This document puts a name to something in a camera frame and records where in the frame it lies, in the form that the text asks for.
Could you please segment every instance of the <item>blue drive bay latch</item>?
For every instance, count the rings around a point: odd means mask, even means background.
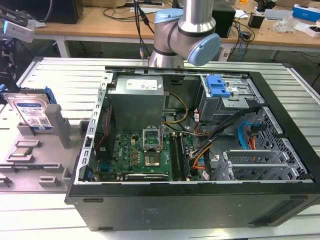
[[[207,75],[206,83],[210,90],[211,97],[229,98],[231,96],[227,88],[227,83],[220,75]]]

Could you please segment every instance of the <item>wooden tabletop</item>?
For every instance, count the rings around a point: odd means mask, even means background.
[[[240,3],[236,1],[235,7],[244,10],[246,13],[251,13],[256,6],[254,0],[248,0],[247,3]],[[128,8],[117,9],[118,12],[123,12]],[[275,9],[289,10],[287,7],[278,7]],[[112,15],[113,10],[107,11],[109,15]],[[126,11],[121,14],[114,14],[114,17],[125,18],[134,16],[133,12]],[[151,22],[155,19],[155,14],[148,14],[148,18]],[[242,24],[247,26],[247,19],[240,19]],[[250,44],[257,45],[277,45],[277,46],[289,46],[289,47],[320,47],[320,38],[313,38],[301,31],[277,33],[274,30],[275,21],[264,20],[261,28],[252,28],[255,33],[255,39]],[[153,33],[147,26],[140,23],[141,36],[144,39],[153,39]],[[106,17],[102,13],[100,7],[85,7],[81,19],[75,25],[61,24],[61,23],[48,23],[47,27],[37,28],[37,34],[52,34],[52,35],[66,35],[66,36],[90,36],[90,37],[115,37],[115,38],[138,38],[138,32],[135,22],[121,22],[109,17]],[[223,43],[236,43],[238,40],[237,30],[232,27],[228,38],[222,38]]]

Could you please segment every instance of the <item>ram slot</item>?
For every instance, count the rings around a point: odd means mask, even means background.
[[[182,178],[181,180],[185,181],[186,178],[189,177],[189,167],[188,167],[186,149],[184,144],[184,137],[182,135],[177,136],[176,138],[176,150],[179,158],[179,169],[180,169],[180,175]]]
[[[173,181],[179,181],[180,173],[179,173],[179,164],[178,164],[178,158],[177,158],[176,141],[175,141],[175,137],[173,137],[171,134],[169,138],[169,143],[170,143],[172,178],[173,178]]]

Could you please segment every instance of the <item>workbench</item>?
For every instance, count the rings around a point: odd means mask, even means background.
[[[82,119],[90,119],[105,66],[147,66],[147,62],[136,59],[44,58],[33,61],[18,84],[29,88],[51,88],[61,105],[62,116],[69,118],[70,124],[77,125]],[[260,72],[320,155],[320,96],[292,67],[281,63],[210,62],[198,69],[204,68]],[[18,134],[18,121],[9,105],[0,106],[0,159],[6,155]],[[64,199],[65,194],[0,194],[0,219],[3,220],[0,236],[3,239],[82,236],[97,240],[275,239],[275,236],[288,235],[292,236],[290,239],[299,236],[299,239],[306,240],[309,236],[320,237],[319,205],[304,210],[279,227],[91,232],[77,210],[64,204]]]
[[[242,9],[251,13],[256,6],[254,0],[247,3],[236,1],[234,8]],[[275,9],[288,10],[287,7],[276,6]],[[114,17],[125,18],[133,16],[134,13],[127,11],[116,13]],[[148,18],[154,22],[155,14],[149,14]],[[247,24],[249,18],[240,19],[242,24]],[[311,22],[299,19],[304,23]],[[264,20],[260,29],[253,28],[255,39],[248,46],[249,49],[274,50],[274,51],[297,51],[297,52],[320,52],[320,39],[312,38],[301,31],[277,33],[273,25],[276,21]],[[150,29],[140,24],[141,36],[146,44],[154,43],[154,35]],[[47,27],[37,28],[35,39],[55,40],[63,58],[70,57],[67,41],[92,41],[92,42],[114,42],[114,43],[139,43],[139,36],[135,22],[121,22],[103,15],[100,7],[84,7],[82,17],[77,24],[47,23]],[[238,40],[238,32],[232,27],[228,38],[222,38],[222,51],[220,61],[227,61],[230,49]]]

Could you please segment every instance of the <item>blue box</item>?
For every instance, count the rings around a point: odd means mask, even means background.
[[[292,8],[293,16],[295,18],[308,20],[311,22],[316,22],[320,19],[320,9],[314,7],[300,7],[300,5],[295,4]]]

